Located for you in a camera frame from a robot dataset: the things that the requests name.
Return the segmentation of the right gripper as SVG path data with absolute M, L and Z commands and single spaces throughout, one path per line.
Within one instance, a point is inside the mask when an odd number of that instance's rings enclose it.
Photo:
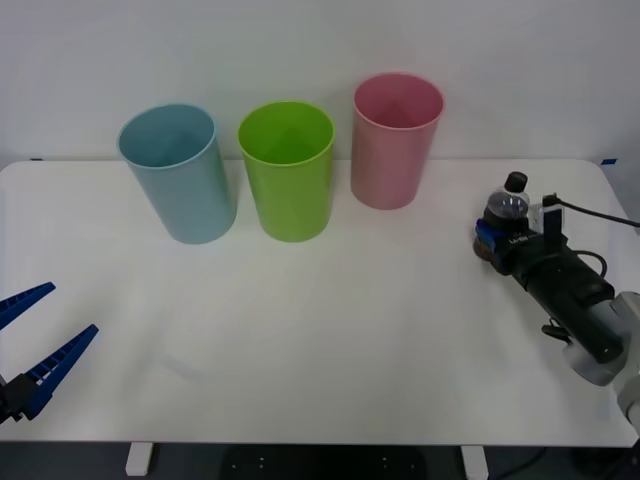
M 571 255 L 563 233 L 505 232 L 484 219 L 475 226 L 476 239 L 488 250 L 498 245 L 498 272 L 529 279 L 538 271 L 571 269 Z

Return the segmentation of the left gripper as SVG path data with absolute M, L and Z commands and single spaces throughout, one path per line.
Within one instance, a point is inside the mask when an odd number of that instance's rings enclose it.
M 30 288 L 0 301 L 0 329 L 4 329 L 35 303 L 56 289 L 52 282 Z M 33 420 L 99 332 L 90 325 L 80 334 L 8 383 L 1 385 L 1 422 Z

